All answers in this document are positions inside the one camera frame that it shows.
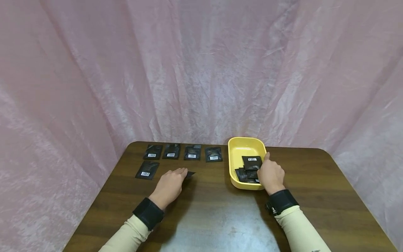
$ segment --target right hand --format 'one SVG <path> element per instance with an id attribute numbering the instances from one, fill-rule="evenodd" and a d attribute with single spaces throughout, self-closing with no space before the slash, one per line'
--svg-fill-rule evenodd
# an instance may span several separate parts
<path id="1" fill-rule="evenodd" d="M 270 153 L 264 156 L 264 161 L 258 170 L 260 184 L 269 195 L 284 190 L 284 170 L 276 162 L 270 160 Z"/>

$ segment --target hand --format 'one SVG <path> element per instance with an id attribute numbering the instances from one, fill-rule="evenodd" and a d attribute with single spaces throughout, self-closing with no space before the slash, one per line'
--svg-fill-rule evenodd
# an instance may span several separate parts
<path id="1" fill-rule="evenodd" d="M 187 168 L 178 168 L 175 171 L 169 170 L 162 175 L 154 192 L 148 198 L 164 211 L 181 193 L 182 182 L 186 175 Z"/>
<path id="2" fill-rule="evenodd" d="M 284 170 L 276 162 L 270 160 L 270 153 L 264 156 L 264 161 L 258 170 L 260 184 L 269 195 L 284 190 Z"/>

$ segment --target left hand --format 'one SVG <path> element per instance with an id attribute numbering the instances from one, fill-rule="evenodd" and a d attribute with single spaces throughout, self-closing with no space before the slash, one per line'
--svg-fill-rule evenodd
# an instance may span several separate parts
<path id="1" fill-rule="evenodd" d="M 187 168 L 169 170 L 162 175 L 154 192 L 148 197 L 161 210 L 174 201 L 182 191 L 182 183 L 187 175 Z"/>

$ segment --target forearm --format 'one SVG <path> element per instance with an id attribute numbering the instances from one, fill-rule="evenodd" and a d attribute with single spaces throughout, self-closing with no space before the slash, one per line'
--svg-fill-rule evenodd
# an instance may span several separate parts
<path id="1" fill-rule="evenodd" d="M 109 239 L 100 252 L 136 251 L 162 218 L 164 211 L 149 198 L 145 198 L 133 211 L 133 216 Z"/>
<path id="2" fill-rule="evenodd" d="M 134 252 L 150 233 L 147 226 L 133 215 L 103 245 L 100 252 Z"/>
<path id="3" fill-rule="evenodd" d="M 299 206 L 292 206 L 275 218 L 283 228 L 292 252 L 330 251 Z"/>

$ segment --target beige sleeve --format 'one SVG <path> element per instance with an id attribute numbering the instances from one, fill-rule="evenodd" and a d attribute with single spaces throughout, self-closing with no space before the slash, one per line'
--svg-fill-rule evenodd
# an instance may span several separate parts
<path id="1" fill-rule="evenodd" d="M 100 252 L 134 252 L 150 233 L 147 226 L 133 215 L 102 246 Z"/>
<path id="2" fill-rule="evenodd" d="M 292 206 L 275 218 L 283 228 L 292 252 L 330 251 L 299 206 Z"/>

